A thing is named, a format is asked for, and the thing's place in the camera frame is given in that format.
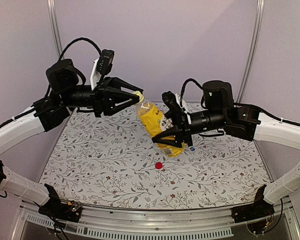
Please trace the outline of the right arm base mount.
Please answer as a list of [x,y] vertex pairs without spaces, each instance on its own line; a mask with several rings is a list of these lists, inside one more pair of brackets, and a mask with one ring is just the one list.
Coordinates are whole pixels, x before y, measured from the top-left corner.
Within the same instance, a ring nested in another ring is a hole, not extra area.
[[258,188],[252,203],[231,208],[231,217],[234,219],[235,223],[270,217],[269,220],[263,219],[247,225],[247,229],[254,235],[261,235],[269,232],[270,225],[274,220],[274,204],[267,203],[264,200],[265,188],[266,185]]

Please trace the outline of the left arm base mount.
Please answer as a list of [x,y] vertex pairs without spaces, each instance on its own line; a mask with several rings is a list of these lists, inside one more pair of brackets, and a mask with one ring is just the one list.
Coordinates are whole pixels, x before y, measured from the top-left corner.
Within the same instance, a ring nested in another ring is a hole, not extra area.
[[74,200],[62,202],[52,186],[46,183],[44,186],[47,188],[49,199],[39,207],[38,212],[53,219],[78,223],[82,215],[82,205]]

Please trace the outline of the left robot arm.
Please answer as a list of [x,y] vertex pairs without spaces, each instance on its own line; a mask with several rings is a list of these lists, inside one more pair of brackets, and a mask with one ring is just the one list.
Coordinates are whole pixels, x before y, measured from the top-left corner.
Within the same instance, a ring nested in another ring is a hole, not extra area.
[[[143,90],[118,77],[109,77],[112,61],[95,60],[90,84],[75,68],[71,59],[57,61],[46,70],[51,92],[34,102],[19,115],[0,125],[0,156],[21,142],[61,125],[75,108],[92,111],[95,117],[112,116],[139,102],[134,94]],[[64,213],[64,205],[56,190],[23,177],[0,160],[0,191],[35,202],[53,216]]]

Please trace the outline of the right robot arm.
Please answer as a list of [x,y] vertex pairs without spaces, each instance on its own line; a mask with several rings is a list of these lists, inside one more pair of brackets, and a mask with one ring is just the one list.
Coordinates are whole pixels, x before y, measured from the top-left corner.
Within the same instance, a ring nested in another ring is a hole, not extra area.
[[[300,150],[300,123],[279,118],[253,104],[235,103],[232,86],[221,80],[210,80],[200,85],[203,92],[203,111],[188,112],[183,95],[168,91],[162,94],[168,107],[166,117],[172,127],[152,137],[156,144],[180,148],[192,146],[192,136],[218,130],[219,135],[229,135],[247,141],[265,141]],[[260,187],[248,213],[259,218],[281,198],[300,188],[300,161],[274,182]]]

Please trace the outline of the red bottle cap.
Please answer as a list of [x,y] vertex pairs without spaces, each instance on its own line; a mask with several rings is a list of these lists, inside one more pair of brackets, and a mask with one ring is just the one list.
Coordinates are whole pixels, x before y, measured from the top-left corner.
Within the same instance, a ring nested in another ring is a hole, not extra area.
[[161,163],[161,162],[157,162],[156,164],[155,164],[155,168],[156,169],[161,169],[163,167],[163,164]]

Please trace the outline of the pale yellow bottle cap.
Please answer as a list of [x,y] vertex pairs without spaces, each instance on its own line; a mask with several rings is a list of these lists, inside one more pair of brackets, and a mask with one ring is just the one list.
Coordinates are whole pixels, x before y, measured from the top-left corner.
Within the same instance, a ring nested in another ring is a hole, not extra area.
[[138,97],[138,102],[135,105],[139,105],[145,99],[144,95],[139,90],[134,91],[132,94]]

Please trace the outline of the yellow juice bottle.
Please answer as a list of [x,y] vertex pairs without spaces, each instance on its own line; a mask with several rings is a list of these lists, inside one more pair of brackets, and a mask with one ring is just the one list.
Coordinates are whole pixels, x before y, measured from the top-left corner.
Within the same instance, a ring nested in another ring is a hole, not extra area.
[[[173,127],[172,121],[166,118],[164,113],[160,111],[154,103],[148,100],[143,100],[136,104],[135,109],[138,118],[151,139]],[[184,144],[182,144],[181,148],[162,143],[154,143],[154,145],[167,157],[176,157],[180,155],[185,148]]]

